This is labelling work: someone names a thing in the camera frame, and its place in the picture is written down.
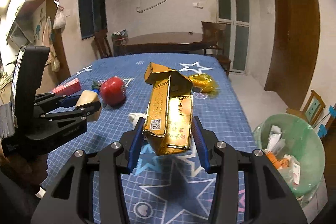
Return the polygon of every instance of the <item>trash bin liner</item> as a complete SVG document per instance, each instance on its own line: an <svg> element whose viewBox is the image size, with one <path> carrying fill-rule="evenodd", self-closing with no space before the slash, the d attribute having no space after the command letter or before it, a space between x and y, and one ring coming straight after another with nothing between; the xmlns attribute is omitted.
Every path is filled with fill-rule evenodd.
<svg viewBox="0 0 336 224"><path fill-rule="evenodd" d="M289 184L289 187L297 198L301 197L321 181L326 161L322 142L306 121L283 113L270 116L254 130L253 135L258 148L267 147L272 125L280 127L281 138L286 139L286 145L277 158L282 159L284 154L289 154L300 162L300 184Z"/></svg>

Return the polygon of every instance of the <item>red apple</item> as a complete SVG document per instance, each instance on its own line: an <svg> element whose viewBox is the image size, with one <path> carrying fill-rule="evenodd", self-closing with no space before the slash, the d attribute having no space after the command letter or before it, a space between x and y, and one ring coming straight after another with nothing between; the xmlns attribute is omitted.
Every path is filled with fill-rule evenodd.
<svg viewBox="0 0 336 224"><path fill-rule="evenodd" d="M119 77L112 77L100 86L100 94L106 104L115 106L126 98L125 84Z"/></svg>

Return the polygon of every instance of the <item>gold cigarette box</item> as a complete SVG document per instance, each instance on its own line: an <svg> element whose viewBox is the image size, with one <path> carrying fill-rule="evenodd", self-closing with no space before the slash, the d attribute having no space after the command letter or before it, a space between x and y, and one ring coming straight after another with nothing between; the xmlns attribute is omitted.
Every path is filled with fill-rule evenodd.
<svg viewBox="0 0 336 224"><path fill-rule="evenodd" d="M150 63L145 82L153 85L143 134L157 155L190 149L193 83L177 70Z"/></svg>

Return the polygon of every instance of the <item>qr code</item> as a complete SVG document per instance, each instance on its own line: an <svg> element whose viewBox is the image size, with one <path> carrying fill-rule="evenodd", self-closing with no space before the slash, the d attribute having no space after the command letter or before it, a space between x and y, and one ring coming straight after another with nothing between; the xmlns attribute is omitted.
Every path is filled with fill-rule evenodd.
<svg viewBox="0 0 336 224"><path fill-rule="evenodd" d="M161 129L161 119L151 120L151 130L160 130Z"/></svg>

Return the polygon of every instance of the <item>glass door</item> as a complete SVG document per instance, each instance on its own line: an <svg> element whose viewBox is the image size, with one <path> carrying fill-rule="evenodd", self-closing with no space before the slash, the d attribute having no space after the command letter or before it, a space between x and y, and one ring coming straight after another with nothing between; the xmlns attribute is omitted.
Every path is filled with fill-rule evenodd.
<svg viewBox="0 0 336 224"><path fill-rule="evenodd" d="M230 71L245 72L250 27L249 0L217 0L218 22L226 23L223 54L231 59Z"/></svg>

